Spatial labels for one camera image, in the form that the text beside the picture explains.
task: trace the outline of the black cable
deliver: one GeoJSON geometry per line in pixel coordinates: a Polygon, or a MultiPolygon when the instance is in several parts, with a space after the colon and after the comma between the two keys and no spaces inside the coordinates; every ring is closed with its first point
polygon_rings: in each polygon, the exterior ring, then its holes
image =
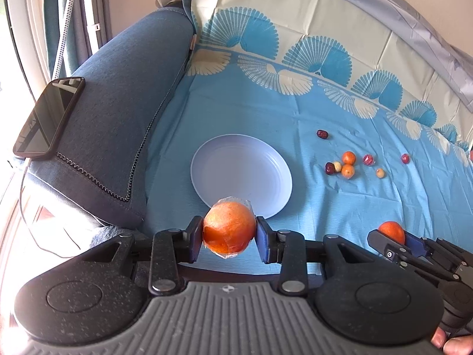
{"type": "MultiPolygon", "coordinates": [[[[53,254],[53,255],[56,255],[57,257],[59,257],[59,258],[61,258],[61,259],[72,259],[72,258],[75,257],[75,256],[61,256],[61,255],[59,255],[59,254],[57,254],[57,253],[55,253],[55,252],[53,252],[53,251],[50,251],[50,250],[45,249],[45,248],[42,248],[42,247],[38,244],[38,242],[36,241],[35,236],[33,235],[32,231],[31,231],[31,229],[30,229],[30,226],[29,226],[28,223],[27,223],[27,220],[26,220],[26,218],[25,218],[25,214],[23,213],[23,205],[22,205],[22,203],[21,203],[21,198],[22,198],[22,195],[23,195],[23,183],[24,183],[24,181],[25,181],[25,177],[26,177],[26,175],[27,175],[28,168],[29,168],[29,166],[30,166],[30,164],[31,164],[31,159],[26,159],[26,160],[25,160],[25,163],[26,163],[26,167],[25,167],[25,170],[23,171],[23,177],[21,178],[20,197],[18,198],[18,202],[20,203],[21,218],[23,219],[23,222],[25,223],[25,225],[26,225],[26,227],[27,227],[27,229],[28,229],[28,232],[29,232],[29,234],[31,235],[31,238],[33,239],[33,241],[35,242],[36,246],[37,246],[40,250],[42,250],[42,251],[44,251],[44,252],[49,252],[50,254],[53,254]]],[[[69,236],[69,238],[72,240],[72,238],[71,238],[70,235],[67,233],[67,231],[66,231],[65,229],[64,229],[64,231],[66,232],[67,236],[69,236]]]]}

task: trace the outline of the human hand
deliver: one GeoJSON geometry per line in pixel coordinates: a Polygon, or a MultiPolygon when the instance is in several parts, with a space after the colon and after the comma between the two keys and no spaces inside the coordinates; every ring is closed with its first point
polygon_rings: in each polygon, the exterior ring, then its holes
{"type": "Polygon", "coordinates": [[[443,330],[437,328],[431,340],[437,348],[442,348],[446,355],[470,355],[473,351],[473,335],[446,340],[443,330]]]}

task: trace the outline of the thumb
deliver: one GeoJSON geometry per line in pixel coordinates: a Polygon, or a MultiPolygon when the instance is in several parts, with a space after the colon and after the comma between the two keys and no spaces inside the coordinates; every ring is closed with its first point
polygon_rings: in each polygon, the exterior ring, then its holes
{"type": "Polygon", "coordinates": [[[473,351],[473,335],[452,338],[444,345],[446,355],[470,355],[473,351]]]}

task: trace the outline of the smartphone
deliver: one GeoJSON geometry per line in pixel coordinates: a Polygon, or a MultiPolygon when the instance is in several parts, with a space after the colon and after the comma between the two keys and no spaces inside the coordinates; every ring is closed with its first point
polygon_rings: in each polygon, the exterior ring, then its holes
{"type": "Polygon", "coordinates": [[[56,152],[67,120],[84,89],[84,78],[51,81],[36,101],[13,147],[18,157],[48,159],[56,152]]]}

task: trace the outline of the metal screw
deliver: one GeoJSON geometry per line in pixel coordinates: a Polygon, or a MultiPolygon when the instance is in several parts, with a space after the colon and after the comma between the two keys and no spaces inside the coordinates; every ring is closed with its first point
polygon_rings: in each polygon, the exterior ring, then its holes
{"type": "Polygon", "coordinates": [[[176,288],[176,283],[169,279],[159,279],[153,282],[153,290],[159,292],[171,291],[176,288]]]}
{"type": "Polygon", "coordinates": [[[304,288],[306,288],[304,283],[300,282],[299,280],[285,281],[281,287],[284,291],[289,292],[289,293],[301,292],[304,290],[304,288]]]}

